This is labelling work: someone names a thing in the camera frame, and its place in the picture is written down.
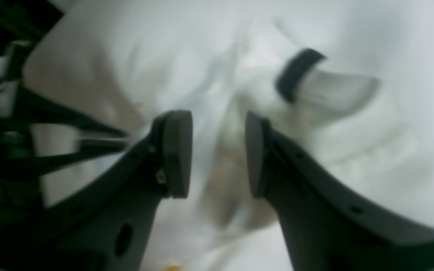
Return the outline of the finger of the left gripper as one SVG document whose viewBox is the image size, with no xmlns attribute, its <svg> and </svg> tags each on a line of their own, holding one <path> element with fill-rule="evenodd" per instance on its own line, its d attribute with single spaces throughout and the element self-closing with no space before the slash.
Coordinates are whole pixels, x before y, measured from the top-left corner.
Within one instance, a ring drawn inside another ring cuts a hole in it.
<svg viewBox="0 0 434 271">
<path fill-rule="evenodd" d="M 296 100 L 299 85 L 326 56 L 312 48 L 304 48 L 289 60 L 276 79 L 276 91 L 288 103 Z"/>
</svg>

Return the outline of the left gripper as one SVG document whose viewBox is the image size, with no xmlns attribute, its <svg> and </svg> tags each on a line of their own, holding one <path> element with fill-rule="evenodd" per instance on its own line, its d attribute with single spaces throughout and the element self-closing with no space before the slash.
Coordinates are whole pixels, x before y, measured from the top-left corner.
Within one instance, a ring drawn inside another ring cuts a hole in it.
<svg viewBox="0 0 434 271">
<path fill-rule="evenodd" d="M 39 178 L 15 180 L 8 166 L 11 158 L 14 158 L 15 175 L 41 176 L 121 152 L 127 146 L 126 132 L 19 86 L 22 67 L 32 49 L 30 41 L 12 41 L 0 56 L 0 227 L 44 208 Z M 18 123 L 10 120 L 13 108 Z M 74 132 L 74 151 L 35 157 L 29 125 L 69 128 Z"/>
</svg>

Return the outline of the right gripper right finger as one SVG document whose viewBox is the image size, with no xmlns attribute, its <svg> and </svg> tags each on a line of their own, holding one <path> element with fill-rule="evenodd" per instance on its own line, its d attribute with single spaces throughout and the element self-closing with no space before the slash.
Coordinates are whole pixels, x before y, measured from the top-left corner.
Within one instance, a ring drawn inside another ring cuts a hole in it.
<svg viewBox="0 0 434 271">
<path fill-rule="evenodd" d="M 251 111 L 246 158 L 251 194 L 276 211 L 295 271 L 434 271 L 434 228 L 346 187 Z"/>
</svg>

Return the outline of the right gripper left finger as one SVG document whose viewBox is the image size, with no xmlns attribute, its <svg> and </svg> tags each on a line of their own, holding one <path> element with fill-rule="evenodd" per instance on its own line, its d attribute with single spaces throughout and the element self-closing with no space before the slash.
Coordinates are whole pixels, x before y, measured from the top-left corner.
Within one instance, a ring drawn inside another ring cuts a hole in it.
<svg viewBox="0 0 434 271">
<path fill-rule="evenodd" d="M 150 133 L 90 185 L 0 229 L 4 271 L 137 271 L 162 199 L 188 196 L 193 117 L 160 115 Z"/>
</svg>

